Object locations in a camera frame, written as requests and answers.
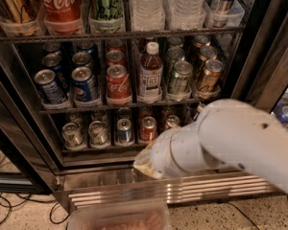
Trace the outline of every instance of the soda bottle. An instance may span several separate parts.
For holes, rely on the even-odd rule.
[[[159,95],[163,64],[159,56],[159,45],[149,42],[146,54],[140,58],[138,91],[143,97],[156,97]]]

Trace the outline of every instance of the speckled floor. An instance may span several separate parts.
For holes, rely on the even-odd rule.
[[[3,195],[12,205],[22,202],[16,195]],[[31,199],[49,201],[51,195],[34,195]],[[288,202],[285,195],[264,195],[256,198],[231,200],[260,230],[288,230]],[[64,230],[67,221],[54,224],[49,215],[55,203],[41,204],[32,201],[12,209],[0,230]],[[173,230],[253,230],[251,222],[233,206],[217,202],[194,202],[185,205],[170,205],[169,212]],[[0,220],[8,209],[0,206]],[[52,215],[53,221],[61,221],[67,216],[61,207]]]

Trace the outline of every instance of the refrigerator bottom panel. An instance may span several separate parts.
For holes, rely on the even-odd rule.
[[[267,181],[244,172],[206,171],[177,180],[154,180],[135,169],[69,174],[54,195],[73,211],[102,203],[158,198],[168,204],[277,192]]]

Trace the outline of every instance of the white robotic arm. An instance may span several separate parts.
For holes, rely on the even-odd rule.
[[[288,194],[288,131],[246,103],[210,103],[197,122],[161,133],[147,155],[154,178],[179,178],[226,164]]]

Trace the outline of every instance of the beverage cooler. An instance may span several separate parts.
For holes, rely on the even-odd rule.
[[[56,1],[68,16],[51,0],[0,0],[0,150],[19,169],[0,172],[0,192],[52,194],[68,213],[276,192],[233,168],[155,180],[133,161],[218,99],[281,116],[288,0],[227,0],[219,10],[218,0]],[[143,67],[144,54],[163,71]]]

